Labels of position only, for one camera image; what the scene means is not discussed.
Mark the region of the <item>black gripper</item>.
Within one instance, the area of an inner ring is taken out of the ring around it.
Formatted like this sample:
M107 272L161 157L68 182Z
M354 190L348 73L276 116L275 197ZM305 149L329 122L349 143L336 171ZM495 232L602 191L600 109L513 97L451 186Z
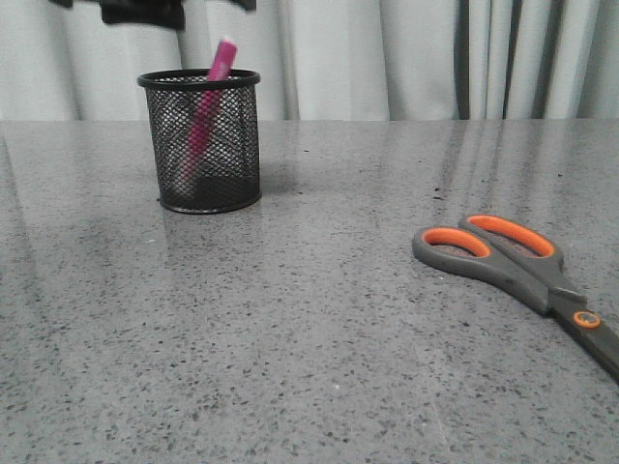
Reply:
M96 0L104 24L145 24L173 31L186 29L182 0Z

